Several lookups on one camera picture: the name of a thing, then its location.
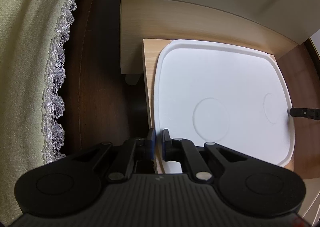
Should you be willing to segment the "beige wooden nightstand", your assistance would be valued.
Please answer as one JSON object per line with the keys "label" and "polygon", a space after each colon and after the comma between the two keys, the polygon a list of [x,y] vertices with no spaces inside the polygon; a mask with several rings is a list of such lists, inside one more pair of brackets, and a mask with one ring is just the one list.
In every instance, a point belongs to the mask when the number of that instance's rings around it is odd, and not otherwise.
{"label": "beige wooden nightstand", "polygon": [[144,39],[221,42],[280,58],[318,30],[319,0],[121,0],[121,72],[142,73]]}

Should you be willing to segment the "yellow-green bed sheet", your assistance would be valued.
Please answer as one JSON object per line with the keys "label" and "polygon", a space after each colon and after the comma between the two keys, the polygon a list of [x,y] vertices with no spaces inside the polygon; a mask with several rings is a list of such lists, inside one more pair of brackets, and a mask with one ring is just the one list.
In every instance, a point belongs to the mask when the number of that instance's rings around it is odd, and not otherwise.
{"label": "yellow-green bed sheet", "polygon": [[1,0],[1,222],[21,211],[16,181],[43,164],[45,69],[65,0]]}

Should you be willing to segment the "white lace sheet trim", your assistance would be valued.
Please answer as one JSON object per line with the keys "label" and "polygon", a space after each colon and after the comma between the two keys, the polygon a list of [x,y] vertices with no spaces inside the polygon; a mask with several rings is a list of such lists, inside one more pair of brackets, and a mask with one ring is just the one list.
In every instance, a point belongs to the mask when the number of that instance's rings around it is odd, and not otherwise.
{"label": "white lace sheet trim", "polygon": [[42,149],[43,163],[48,164],[64,158],[60,152],[64,145],[65,131],[57,120],[63,116],[65,102],[57,93],[66,78],[64,44],[69,40],[71,25],[74,22],[73,12],[77,9],[76,0],[64,0],[54,34],[50,42],[46,63],[42,103],[42,133],[44,146]]}

